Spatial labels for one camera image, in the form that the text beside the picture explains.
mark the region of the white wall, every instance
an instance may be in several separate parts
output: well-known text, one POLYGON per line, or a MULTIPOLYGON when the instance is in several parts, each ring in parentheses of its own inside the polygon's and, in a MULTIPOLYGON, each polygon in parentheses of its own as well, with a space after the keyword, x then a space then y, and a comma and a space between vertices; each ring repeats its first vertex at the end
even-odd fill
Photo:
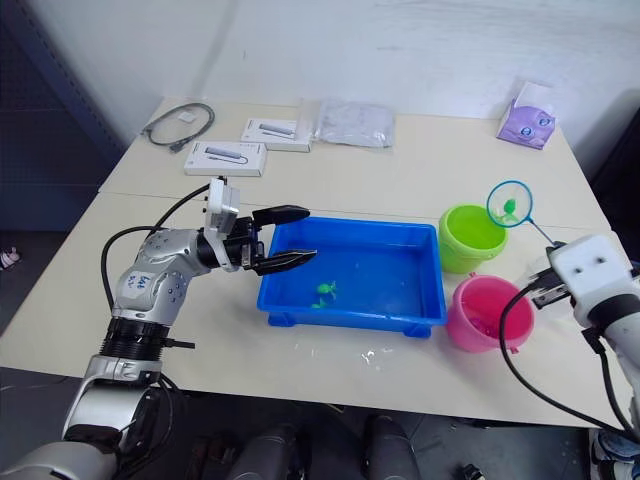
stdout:
POLYGON ((587 174, 640 106, 638 0, 32 0, 123 139, 163 95, 498 117, 555 87, 587 174))

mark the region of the black cable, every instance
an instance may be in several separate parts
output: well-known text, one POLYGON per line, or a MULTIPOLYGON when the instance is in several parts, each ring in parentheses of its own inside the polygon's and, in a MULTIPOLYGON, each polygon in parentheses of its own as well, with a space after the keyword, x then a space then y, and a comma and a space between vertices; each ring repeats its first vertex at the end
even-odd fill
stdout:
POLYGON ((162 215, 162 217, 160 217, 160 220, 158 220, 155 224, 155 229, 159 230, 160 227, 162 227, 162 224, 164 222, 167 221, 167 219, 173 215, 173 213, 178 210, 182 205, 184 205, 185 203, 187 203, 189 200, 197 197, 198 195, 200 195, 201 193, 206 192, 207 190, 209 190, 209 184, 207 183, 206 185, 201 186, 200 188, 194 190, 193 192, 191 192, 189 195, 187 195, 186 197, 183 197, 182 199, 178 200, 169 210, 166 211, 166 213, 164 215, 162 215))
POLYGON ((158 458, 166 453, 170 444, 169 440, 173 434, 173 425, 174 425, 174 417, 175 411, 173 406, 173 399, 171 398, 171 393, 167 387, 167 384, 160 378, 158 380, 158 385, 164 392, 165 398, 167 399, 167 407, 169 409, 168 412, 168 423, 167 428, 162 435, 162 438, 158 441, 158 443, 153 446, 149 451, 142 457, 131 461, 128 464, 123 465, 123 467, 119 470, 118 474, 114 478, 130 478, 140 470, 155 462, 158 458))
POLYGON ((213 121, 215 119, 216 119, 216 114, 215 114, 215 112, 213 111, 213 109, 209 105, 205 105, 204 103, 199 103, 199 102, 187 103, 186 105, 180 105, 179 107, 172 108, 168 112, 160 115, 158 118, 156 118, 155 120, 151 121, 148 125, 146 125, 142 129, 142 135, 146 135, 147 138, 149 139, 149 141, 151 143, 153 143, 154 145, 159 145, 161 147, 169 147, 169 150, 171 150, 173 153, 176 153, 176 152, 179 152, 180 150, 182 150, 184 148, 184 146, 187 143, 189 143, 191 140, 193 140, 196 137, 199 137, 204 132, 206 132, 209 129, 209 127, 211 127, 211 125, 213 125, 213 121), (209 115, 209 119, 207 120, 207 123, 205 123, 200 128, 200 130, 198 130, 196 133, 194 133, 192 135, 189 135, 189 136, 184 137, 184 138, 180 138, 178 140, 173 140, 171 142, 159 142, 159 141, 153 139, 153 129, 156 127, 156 125, 158 125, 158 123, 162 122, 164 119, 166 119, 170 115, 174 114, 175 112, 179 112, 180 110, 186 110, 188 108, 193 108, 193 107, 201 108, 205 112, 207 112, 207 114, 209 115))
POLYGON ((164 380, 174 392, 178 393, 179 395, 183 395, 182 390, 180 390, 180 388, 178 388, 178 386, 173 383, 173 380, 167 377, 164 373, 160 374, 160 379, 164 380))
POLYGON ((500 315, 500 334, 499 334, 500 351, 502 352, 502 357, 504 358, 504 361, 507 363, 507 366, 509 367, 509 370, 511 370, 511 373, 513 373, 513 375, 518 379, 518 381, 522 385, 524 385, 531 393, 533 393, 537 397, 541 398, 545 402, 549 403, 550 405, 553 405, 554 407, 562 410, 565 413, 573 415, 574 417, 577 417, 580 420, 583 420, 583 421, 588 422, 588 423, 592 423, 593 425, 596 425, 596 426, 602 428, 603 430, 607 430, 607 431, 609 431, 611 433, 614 433, 616 435, 620 435, 621 437, 624 437, 627 440, 635 442, 636 441, 635 437, 633 435, 631 435, 630 433, 628 433, 628 432, 626 432, 624 430, 620 430, 618 428, 615 428, 615 427, 613 427, 613 426, 611 426, 611 425, 609 425, 609 424, 607 424, 605 422, 602 422, 602 421, 600 421, 600 420, 598 420, 596 418, 590 417, 589 415, 586 415, 586 414, 584 414, 582 412, 578 412, 577 410, 574 410, 574 409, 572 409, 570 407, 567 407, 566 405, 554 400, 553 398, 548 397, 547 395, 545 395, 544 393, 539 391, 537 388, 535 388, 533 385, 531 385, 527 380, 525 380, 525 378, 520 374, 520 372, 515 367, 513 362, 511 362, 511 358, 509 357, 509 353, 507 351, 507 342, 506 342, 506 338, 505 338, 505 330, 506 330, 506 325, 507 325, 507 316, 509 315, 509 312, 513 309, 513 307, 520 301, 520 299, 522 299, 528 292, 530 292, 533 289, 535 289, 535 284, 529 284, 526 287, 524 287, 522 290, 520 290, 509 301, 509 303, 507 303, 507 305, 502 310, 502 314, 500 315))
POLYGON ((611 372, 609 370, 609 359, 607 358, 607 353, 603 351, 600 352, 598 356, 600 357, 600 363, 602 364, 602 378, 604 380, 604 388, 607 392, 607 399, 609 400, 609 405, 611 405, 611 410, 613 410, 614 415, 625 431, 633 435, 636 443, 640 443, 640 438, 635 434, 635 431, 627 420, 627 417, 622 413, 618 400, 616 399, 616 393, 613 389, 613 383, 611 382, 611 372))
POLYGON ((104 293, 107 295, 107 302, 109 303, 109 308, 113 308, 113 294, 111 293, 111 287, 109 286, 109 277, 107 276, 107 256, 109 255, 109 248, 111 245, 118 240, 120 237, 127 235, 133 232, 140 232, 143 230, 151 230, 156 231, 159 228, 157 226, 143 226, 143 227, 131 227, 125 228, 124 230, 120 230, 118 233, 113 235, 107 243, 102 247, 102 255, 100 256, 100 275, 102 276, 102 286, 104 287, 104 293))

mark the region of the green bucket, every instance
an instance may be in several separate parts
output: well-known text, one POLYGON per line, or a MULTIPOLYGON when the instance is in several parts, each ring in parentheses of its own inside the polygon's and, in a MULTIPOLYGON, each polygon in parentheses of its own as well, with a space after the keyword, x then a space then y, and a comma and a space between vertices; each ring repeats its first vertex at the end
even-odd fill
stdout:
POLYGON ((459 205, 440 218, 438 246, 442 270, 469 273, 504 249, 507 230, 491 221, 485 207, 459 205))

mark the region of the robotic arm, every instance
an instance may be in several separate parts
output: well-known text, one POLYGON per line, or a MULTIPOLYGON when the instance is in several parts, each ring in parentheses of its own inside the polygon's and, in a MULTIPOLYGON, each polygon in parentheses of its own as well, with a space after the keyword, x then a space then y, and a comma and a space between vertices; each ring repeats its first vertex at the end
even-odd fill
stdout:
POLYGON ((264 225, 301 220, 308 210, 281 206, 237 218, 238 210, 238 191, 215 179, 204 228, 162 229, 146 238, 118 280, 107 335, 71 404, 63 441, 31 452, 0 478, 106 480, 118 471, 133 473, 128 466, 141 464, 152 448, 161 393, 151 386, 163 385, 162 349, 195 348, 168 337, 191 279, 217 267, 264 275, 302 265, 316 254, 296 250, 267 258, 258 240, 264 225))
MULTIPOLYGON (((549 249, 551 268, 539 273, 543 288, 533 299, 538 308, 571 296, 574 317, 596 353, 604 353, 599 338, 615 352, 633 388, 628 432, 640 438, 640 287, 611 241, 602 235, 582 237, 549 249)), ((613 392, 607 392, 612 401, 613 392)))

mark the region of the pink bucket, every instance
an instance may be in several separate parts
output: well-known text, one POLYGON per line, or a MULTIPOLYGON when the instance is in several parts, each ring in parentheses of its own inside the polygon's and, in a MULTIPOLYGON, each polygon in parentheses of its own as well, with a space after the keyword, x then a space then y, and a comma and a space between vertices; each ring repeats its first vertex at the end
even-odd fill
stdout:
MULTIPOLYGON (((518 288, 499 277, 471 274, 456 288, 449 307, 447 332, 460 348, 482 353, 500 348, 500 314, 518 288)), ((533 330, 533 308, 522 298, 507 317, 507 347, 517 353, 533 330)))

